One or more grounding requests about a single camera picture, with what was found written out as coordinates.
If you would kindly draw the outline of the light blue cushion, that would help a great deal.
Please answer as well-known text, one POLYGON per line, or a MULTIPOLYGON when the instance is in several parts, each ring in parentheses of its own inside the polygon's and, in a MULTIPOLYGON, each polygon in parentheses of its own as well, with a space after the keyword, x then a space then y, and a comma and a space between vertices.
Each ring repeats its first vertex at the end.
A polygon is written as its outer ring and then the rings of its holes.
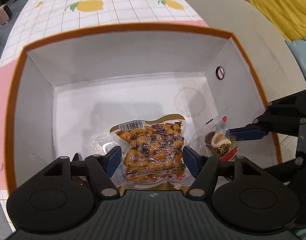
POLYGON ((306 80, 306 37, 301 40, 285 41, 306 80))

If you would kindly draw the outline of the clear pack orange braised snack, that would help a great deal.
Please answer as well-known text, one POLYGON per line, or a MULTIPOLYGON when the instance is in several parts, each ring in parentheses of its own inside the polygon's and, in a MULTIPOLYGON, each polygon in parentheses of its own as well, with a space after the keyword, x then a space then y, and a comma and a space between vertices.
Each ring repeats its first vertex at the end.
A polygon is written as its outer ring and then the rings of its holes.
POLYGON ((133 120, 113 126, 110 135, 122 148, 125 181, 157 183, 185 177, 183 161, 186 120, 169 114, 157 120, 133 120))

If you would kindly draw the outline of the beige sofa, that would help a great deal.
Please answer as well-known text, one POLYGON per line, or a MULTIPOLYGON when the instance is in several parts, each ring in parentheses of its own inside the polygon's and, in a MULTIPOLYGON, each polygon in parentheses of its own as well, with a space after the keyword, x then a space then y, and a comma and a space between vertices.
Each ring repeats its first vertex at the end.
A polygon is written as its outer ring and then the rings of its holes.
POLYGON ((246 51, 266 99, 306 89, 306 81, 284 37, 245 0, 185 0, 212 28, 233 33, 246 51))

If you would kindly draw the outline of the pink space heater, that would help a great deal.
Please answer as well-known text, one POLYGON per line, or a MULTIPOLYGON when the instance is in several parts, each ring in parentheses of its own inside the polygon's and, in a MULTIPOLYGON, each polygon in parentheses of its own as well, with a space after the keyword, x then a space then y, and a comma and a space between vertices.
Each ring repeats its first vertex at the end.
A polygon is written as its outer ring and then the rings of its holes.
POLYGON ((0 6, 0 25, 8 23, 12 16, 13 13, 11 12, 8 5, 3 4, 0 6))

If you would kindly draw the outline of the yellow cushion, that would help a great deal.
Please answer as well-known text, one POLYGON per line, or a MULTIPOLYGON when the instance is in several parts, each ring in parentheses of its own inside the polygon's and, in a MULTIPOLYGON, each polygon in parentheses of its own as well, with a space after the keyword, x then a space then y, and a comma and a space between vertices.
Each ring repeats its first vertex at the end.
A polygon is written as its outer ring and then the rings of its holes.
POLYGON ((306 0, 248 0, 289 41, 306 37, 306 0))

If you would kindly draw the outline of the orange cardboard box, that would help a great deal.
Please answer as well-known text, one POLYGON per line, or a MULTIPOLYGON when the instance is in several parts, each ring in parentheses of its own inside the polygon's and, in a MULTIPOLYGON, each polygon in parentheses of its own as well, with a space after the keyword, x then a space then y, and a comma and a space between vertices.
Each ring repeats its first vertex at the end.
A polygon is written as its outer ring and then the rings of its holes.
POLYGON ((11 64, 4 128, 13 192, 55 158, 94 154, 110 128, 180 114, 190 140, 209 119, 230 128, 267 99, 237 37, 197 25, 129 23, 53 35, 11 64))

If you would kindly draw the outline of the small clear date walnut pack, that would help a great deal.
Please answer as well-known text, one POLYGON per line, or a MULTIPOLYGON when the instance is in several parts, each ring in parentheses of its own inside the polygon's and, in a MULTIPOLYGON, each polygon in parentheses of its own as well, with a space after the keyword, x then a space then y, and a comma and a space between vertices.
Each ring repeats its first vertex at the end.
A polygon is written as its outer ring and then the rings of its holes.
POLYGON ((227 117, 209 120, 198 130, 189 142, 189 146, 199 155, 215 156, 221 161, 232 161, 237 155, 235 137, 227 128, 227 117))

